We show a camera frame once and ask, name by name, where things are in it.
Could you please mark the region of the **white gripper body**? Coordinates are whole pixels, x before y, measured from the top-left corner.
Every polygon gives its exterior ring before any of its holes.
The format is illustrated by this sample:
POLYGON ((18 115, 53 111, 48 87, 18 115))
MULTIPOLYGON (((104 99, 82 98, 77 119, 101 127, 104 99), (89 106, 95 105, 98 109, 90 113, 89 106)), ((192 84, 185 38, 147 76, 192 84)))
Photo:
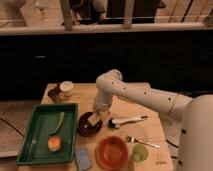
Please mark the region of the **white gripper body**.
POLYGON ((112 99, 111 94, 99 90, 94 98, 94 111, 96 113, 108 111, 112 105, 112 99))

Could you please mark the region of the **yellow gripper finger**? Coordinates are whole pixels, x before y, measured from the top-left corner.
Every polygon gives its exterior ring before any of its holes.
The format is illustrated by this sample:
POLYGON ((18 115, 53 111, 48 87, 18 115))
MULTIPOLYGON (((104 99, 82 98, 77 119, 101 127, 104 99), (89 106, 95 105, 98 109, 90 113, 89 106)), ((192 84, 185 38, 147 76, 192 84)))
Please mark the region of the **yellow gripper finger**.
POLYGON ((101 117, 102 122, 107 122, 107 121, 109 120, 109 118, 110 118, 110 112, 109 112, 109 111, 104 112, 104 113, 102 114, 102 117, 101 117))
POLYGON ((96 125, 99 121, 99 116, 96 113, 93 113, 89 118, 88 121, 91 125, 96 125))

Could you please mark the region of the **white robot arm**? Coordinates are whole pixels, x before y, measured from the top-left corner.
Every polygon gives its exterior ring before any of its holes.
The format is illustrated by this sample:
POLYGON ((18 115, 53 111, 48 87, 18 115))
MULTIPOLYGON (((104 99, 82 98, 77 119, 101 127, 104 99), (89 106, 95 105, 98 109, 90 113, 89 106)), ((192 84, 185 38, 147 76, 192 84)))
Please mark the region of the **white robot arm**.
POLYGON ((181 122, 176 171, 213 171, 213 95, 191 98, 143 88, 122 81, 112 69, 96 79, 97 95, 89 122, 95 125, 108 113, 114 95, 121 96, 181 122))

